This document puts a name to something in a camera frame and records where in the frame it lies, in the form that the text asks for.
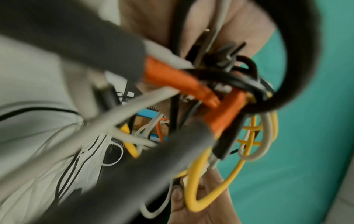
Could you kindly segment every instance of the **teal wall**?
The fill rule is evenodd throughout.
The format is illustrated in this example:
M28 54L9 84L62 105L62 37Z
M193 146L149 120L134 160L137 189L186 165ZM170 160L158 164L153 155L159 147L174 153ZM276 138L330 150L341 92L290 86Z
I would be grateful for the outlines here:
M354 1L318 0L323 49L317 76L278 112L280 132L268 154L246 163L230 186L243 224L317 224L329 209L354 143ZM260 74L281 83L279 33L254 57ZM219 164L226 177L238 161Z

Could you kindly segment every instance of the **skin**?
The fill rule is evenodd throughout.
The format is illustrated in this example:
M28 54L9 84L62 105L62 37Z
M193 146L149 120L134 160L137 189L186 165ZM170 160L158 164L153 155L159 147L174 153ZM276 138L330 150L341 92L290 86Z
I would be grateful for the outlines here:
M128 32L138 34L160 45L168 47L170 24L178 0L119 0L121 26ZM217 0L196 0L191 7L183 31L181 57L185 57L202 32L209 26ZM224 26L216 38L212 49L233 41L246 42L240 55L252 57L268 41L275 25L267 14L248 0L233 0ZM140 83L142 92L155 89L155 86ZM164 114L169 114L169 101L156 105ZM207 171L199 186L198 198L215 189L223 179L217 170ZM240 224L233 208L229 190L223 192L205 210L192 213L185 208L182 188L172 192L172 211L169 224Z

